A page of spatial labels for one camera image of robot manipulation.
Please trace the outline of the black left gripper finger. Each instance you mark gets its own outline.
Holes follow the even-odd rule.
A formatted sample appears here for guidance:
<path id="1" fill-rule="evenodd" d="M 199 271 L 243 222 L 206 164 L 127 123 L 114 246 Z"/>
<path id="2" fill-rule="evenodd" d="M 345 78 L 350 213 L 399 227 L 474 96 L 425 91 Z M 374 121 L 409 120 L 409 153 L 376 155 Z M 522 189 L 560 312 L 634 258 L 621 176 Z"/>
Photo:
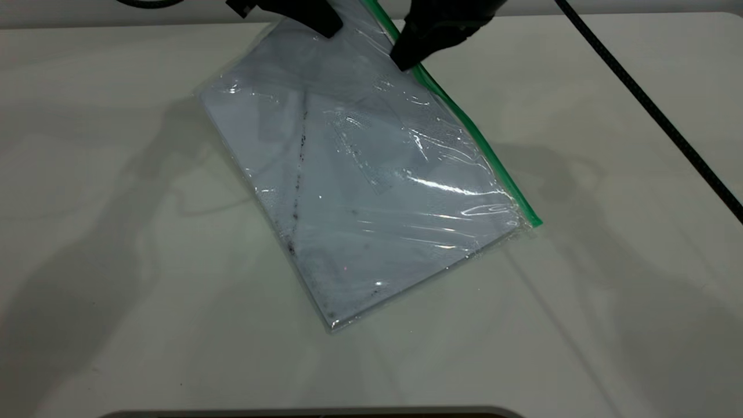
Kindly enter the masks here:
<path id="1" fill-rule="evenodd" d="M 326 39 L 343 27 L 342 18 L 327 1 L 263 1 L 262 8 L 295 20 Z"/>

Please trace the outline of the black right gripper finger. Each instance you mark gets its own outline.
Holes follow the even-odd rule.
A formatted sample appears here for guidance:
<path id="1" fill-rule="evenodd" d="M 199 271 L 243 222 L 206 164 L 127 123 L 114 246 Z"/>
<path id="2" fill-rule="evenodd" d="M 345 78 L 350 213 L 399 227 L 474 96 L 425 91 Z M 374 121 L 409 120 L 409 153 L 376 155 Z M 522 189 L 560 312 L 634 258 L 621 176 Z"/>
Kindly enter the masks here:
<path id="1" fill-rule="evenodd" d="M 468 29 L 462 27 L 406 23 L 389 56 L 398 69 L 407 71 L 433 53 L 459 45 L 467 38 Z"/>

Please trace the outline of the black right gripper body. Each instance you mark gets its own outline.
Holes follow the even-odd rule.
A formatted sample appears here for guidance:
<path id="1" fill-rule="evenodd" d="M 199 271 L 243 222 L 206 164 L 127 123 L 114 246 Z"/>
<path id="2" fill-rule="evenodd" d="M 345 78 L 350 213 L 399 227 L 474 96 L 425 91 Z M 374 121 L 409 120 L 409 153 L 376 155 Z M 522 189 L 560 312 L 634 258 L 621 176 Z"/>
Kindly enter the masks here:
<path id="1" fill-rule="evenodd" d="M 455 27 L 480 28 L 492 20 L 505 1 L 412 1 L 405 18 L 419 37 Z"/>

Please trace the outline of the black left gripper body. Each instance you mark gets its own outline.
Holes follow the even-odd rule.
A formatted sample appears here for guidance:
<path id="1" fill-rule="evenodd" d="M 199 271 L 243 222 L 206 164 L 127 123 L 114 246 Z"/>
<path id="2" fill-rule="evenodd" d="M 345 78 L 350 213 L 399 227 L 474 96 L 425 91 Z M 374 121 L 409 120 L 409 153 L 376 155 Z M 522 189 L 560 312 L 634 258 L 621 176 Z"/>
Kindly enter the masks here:
<path id="1" fill-rule="evenodd" d="M 227 0 L 226 5 L 231 8 L 241 19 L 246 19 L 253 10 L 258 9 L 264 12 L 270 12 L 269 6 L 271 1 L 244 1 L 244 0 Z"/>

